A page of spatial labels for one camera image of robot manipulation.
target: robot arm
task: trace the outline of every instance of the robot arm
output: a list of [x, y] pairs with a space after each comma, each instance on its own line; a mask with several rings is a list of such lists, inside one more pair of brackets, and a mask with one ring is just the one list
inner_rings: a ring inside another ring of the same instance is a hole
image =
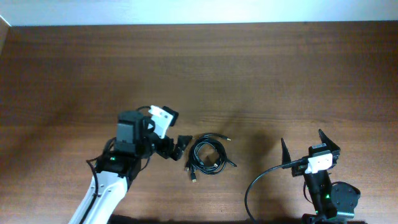
[[119, 114], [116, 137], [106, 143], [102, 155], [95, 159], [95, 167], [89, 163], [93, 178], [69, 224], [107, 223], [141, 171], [141, 159], [155, 152], [165, 159], [181, 158], [192, 136], [179, 136], [174, 145], [174, 140], [165, 135], [178, 113], [166, 106], [144, 108], [150, 108], [151, 118], [139, 111]]

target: wooden table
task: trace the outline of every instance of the wooden table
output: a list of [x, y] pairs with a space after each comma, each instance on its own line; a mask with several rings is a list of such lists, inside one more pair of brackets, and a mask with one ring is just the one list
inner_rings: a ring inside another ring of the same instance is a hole
[[[0, 59], [0, 223], [67, 223], [91, 179], [85, 159], [142, 105], [180, 113], [169, 136], [218, 132], [228, 157], [191, 183], [154, 155], [115, 214], [238, 221], [259, 173], [320, 143], [341, 147], [332, 181], [362, 191], [356, 219], [397, 223], [398, 23], [12, 27]], [[314, 213], [303, 178], [277, 170], [249, 206], [272, 220]]]

